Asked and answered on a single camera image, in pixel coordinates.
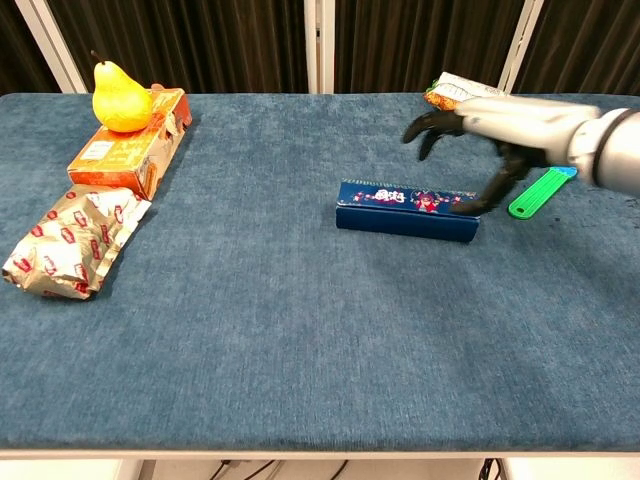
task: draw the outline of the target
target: yellow pear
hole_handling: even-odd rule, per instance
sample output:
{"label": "yellow pear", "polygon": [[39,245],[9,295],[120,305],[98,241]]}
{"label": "yellow pear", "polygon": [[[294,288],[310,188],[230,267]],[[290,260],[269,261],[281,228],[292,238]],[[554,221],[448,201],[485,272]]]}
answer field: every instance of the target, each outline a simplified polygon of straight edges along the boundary
{"label": "yellow pear", "polygon": [[96,118],[114,132],[135,132],[151,121],[151,93],[132,80],[113,62],[104,61],[92,50],[99,63],[93,70],[96,89],[93,112]]}

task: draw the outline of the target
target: blue table cover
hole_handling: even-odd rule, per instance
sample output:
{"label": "blue table cover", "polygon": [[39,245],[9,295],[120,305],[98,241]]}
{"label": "blue table cover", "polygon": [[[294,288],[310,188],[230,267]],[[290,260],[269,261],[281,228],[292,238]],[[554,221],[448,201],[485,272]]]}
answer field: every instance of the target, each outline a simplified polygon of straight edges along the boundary
{"label": "blue table cover", "polygon": [[[420,93],[189,101],[94,300],[0,284],[0,449],[640,450],[638,200],[576,180],[468,245],[339,230],[343,178],[480,191],[500,159],[417,162]],[[0,98],[3,262],[97,127],[89,95]]]}

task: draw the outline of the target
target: green comb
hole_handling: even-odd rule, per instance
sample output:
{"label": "green comb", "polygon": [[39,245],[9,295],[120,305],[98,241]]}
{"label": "green comb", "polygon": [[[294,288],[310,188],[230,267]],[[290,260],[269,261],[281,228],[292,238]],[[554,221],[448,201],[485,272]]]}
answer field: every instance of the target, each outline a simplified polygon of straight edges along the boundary
{"label": "green comb", "polygon": [[520,220],[533,217],[547,203],[547,200],[577,173],[578,171],[573,167],[551,167],[547,173],[511,202],[509,213]]}

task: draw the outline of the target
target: blue rectangular box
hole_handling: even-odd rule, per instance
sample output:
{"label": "blue rectangular box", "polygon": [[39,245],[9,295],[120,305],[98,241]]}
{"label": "blue rectangular box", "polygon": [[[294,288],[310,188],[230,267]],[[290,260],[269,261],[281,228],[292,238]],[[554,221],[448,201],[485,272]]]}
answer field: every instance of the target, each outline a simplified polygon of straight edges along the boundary
{"label": "blue rectangular box", "polygon": [[474,198],[473,192],[345,180],[338,194],[336,226],[470,242],[478,230],[480,218],[455,215],[449,210],[453,204]]}

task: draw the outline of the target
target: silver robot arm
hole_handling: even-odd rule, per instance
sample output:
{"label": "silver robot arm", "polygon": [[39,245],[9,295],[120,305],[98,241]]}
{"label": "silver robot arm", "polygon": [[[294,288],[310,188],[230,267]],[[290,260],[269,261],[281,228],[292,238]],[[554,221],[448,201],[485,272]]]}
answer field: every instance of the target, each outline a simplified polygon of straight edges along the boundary
{"label": "silver robot arm", "polygon": [[471,133],[493,140],[504,166],[477,201],[453,208],[480,215],[495,208],[534,167],[574,166],[579,177],[599,187],[640,197],[640,112],[602,114],[589,105],[516,96],[473,98],[453,112],[430,112],[404,135],[413,141],[426,131],[424,160],[442,135]]}

